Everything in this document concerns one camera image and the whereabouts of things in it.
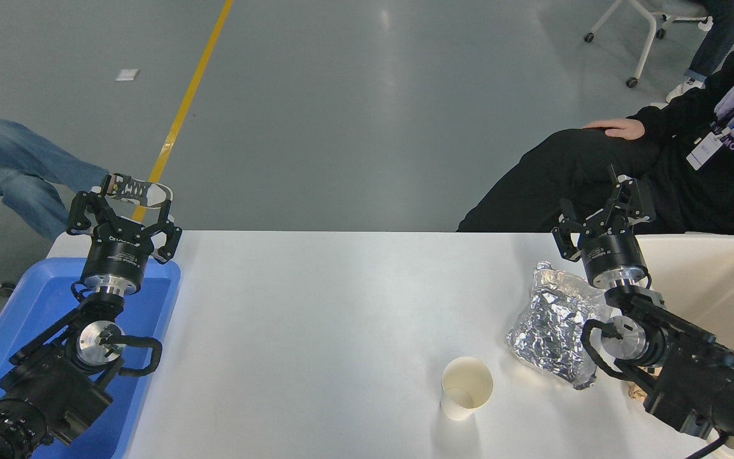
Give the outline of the person's hand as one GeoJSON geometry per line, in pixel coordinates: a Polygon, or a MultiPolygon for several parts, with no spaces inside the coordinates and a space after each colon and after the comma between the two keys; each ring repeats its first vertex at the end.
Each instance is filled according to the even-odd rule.
{"type": "Polygon", "coordinates": [[[583,125],[583,129],[599,129],[610,138],[620,138],[634,142],[646,133],[643,123],[635,119],[620,117],[619,119],[601,119],[583,125]]]}

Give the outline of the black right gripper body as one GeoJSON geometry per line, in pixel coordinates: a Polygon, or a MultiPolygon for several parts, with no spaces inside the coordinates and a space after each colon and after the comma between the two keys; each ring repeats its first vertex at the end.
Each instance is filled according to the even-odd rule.
{"type": "Polygon", "coordinates": [[[632,233],[616,233],[580,239],[580,258],[587,278],[618,268],[637,268],[638,278],[647,277],[647,265],[632,233]]]}

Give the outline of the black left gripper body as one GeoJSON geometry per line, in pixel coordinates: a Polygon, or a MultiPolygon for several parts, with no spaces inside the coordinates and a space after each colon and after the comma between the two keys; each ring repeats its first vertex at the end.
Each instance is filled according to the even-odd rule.
{"type": "Polygon", "coordinates": [[[113,276],[128,281],[141,281],[145,276],[152,239],[141,233],[93,232],[85,261],[82,280],[113,276]]]}

